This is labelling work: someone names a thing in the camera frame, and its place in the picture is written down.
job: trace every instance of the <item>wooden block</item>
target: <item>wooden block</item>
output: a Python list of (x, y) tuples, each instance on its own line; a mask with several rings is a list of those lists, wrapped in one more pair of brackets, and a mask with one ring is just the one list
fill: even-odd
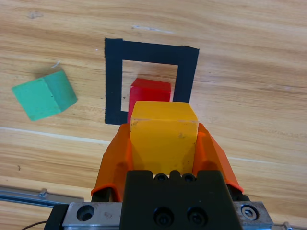
[(62, 70), (15, 86), (12, 90), (32, 121), (61, 113), (77, 101)]
[(156, 80), (137, 78), (130, 89), (128, 122), (137, 101), (169, 102), (171, 84)]
[(192, 173), (197, 132), (188, 103), (138, 101), (131, 116), (134, 169)]

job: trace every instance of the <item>black tape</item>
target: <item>black tape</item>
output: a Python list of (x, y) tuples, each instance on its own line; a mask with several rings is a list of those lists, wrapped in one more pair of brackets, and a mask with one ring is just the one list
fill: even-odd
[(106, 116), (105, 123), (127, 123), (128, 113), (121, 111), (123, 60), (178, 65), (174, 102), (189, 102), (199, 49), (188, 46), (168, 46), (122, 39), (105, 39), (106, 56)]

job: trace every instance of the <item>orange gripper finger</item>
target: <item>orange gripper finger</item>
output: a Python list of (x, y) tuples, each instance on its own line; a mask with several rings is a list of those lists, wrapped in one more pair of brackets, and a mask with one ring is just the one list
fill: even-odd
[(226, 184), (232, 185), (243, 192), (243, 188), (239, 186), (225, 152), (202, 123), (199, 123), (198, 126), (193, 174), (197, 175), (199, 170), (220, 170)]
[(103, 155), (93, 194), (112, 188), (114, 202), (123, 199), (127, 171), (133, 170), (130, 123), (122, 124)]

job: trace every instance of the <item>bolt hole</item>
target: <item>bolt hole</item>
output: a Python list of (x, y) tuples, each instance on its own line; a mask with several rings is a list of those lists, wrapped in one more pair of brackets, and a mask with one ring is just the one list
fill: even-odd
[(207, 214), (200, 207), (191, 207), (188, 209), (188, 220), (195, 226), (203, 227), (207, 224)]
[(166, 207), (159, 207), (154, 211), (153, 218), (155, 223), (161, 228), (167, 228), (174, 222), (173, 212)]
[(77, 211), (79, 221), (87, 221), (94, 215), (94, 208), (90, 205), (84, 205)]
[(195, 176), (193, 176), (190, 173), (184, 174), (182, 177), (184, 178), (186, 182), (192, 182), (196, 180)]
[(166, 181), (168, 177), (164, 173), (159, 173), (154, 177), (154, 179), (158, 181)]
[(257, 209), (255, 209), (253, 206), (250, 205), (244, 205), (241, 208), (241, 212), (243, 216), (249, 220), (257, 220), (259, 216)]

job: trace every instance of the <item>wooden table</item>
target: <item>wooden table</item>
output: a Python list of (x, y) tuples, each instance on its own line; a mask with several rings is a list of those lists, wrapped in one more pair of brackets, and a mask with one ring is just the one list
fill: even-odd
[[(0, 0), (0, 184), (90, 200), (118, 129), (104, 123), (104, 38), (191, 46), (200, 54), (190, 104), (245, 194), (275, 222), (307, 226), (306, 9), (305, 0)], [(31, 122), (11, 88), (60, 68), (78, 102)], [(137, 76), (174, 88), (176, 72), (124, 61), (122, 110)], [(49, 213), (0, 202), (1, 229)]]

